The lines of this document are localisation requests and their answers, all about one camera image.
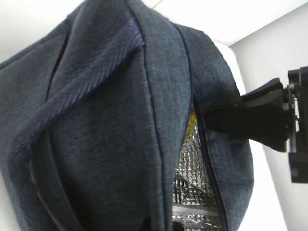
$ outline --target white wall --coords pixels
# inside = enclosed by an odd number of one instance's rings
[[[247,92],[275,77],[288,84],[288,70],[308,65],[308,3],[231,48],[237,56]],[[286,153],[268,147],[264,150],[288,230],[308,230],[308,184],[291,183]]]

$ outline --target open zipper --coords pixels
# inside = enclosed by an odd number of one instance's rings
[[[208,174],[208,178],[213,190],[213,194],[215,197],[219,217],[221,220],[221,225],[222,225],[222,230],[223,231],[229,231],[228,228],[228,222],[227,222],[227,216],[226,216],[226,211],[224,208],[224,204],[221,198],[220,190],[218,183],[216,181],[215,173],[211,164],[211,158],[209,156],[209,151],[207,149],[206,145],[206,134],[205,134],[205,123],[202,117],[202,113],[200,111],[200,107],[198,104],[198,101],[194,97],[193,99],[193,107],[196,112],[196,117],[197,117],[197,124],[198,124],[198,129],[199,129],[199,136],[200,136],[200,144],[201,144],[201,152],[203,155],[204,163],[205,163],[205,168]]]

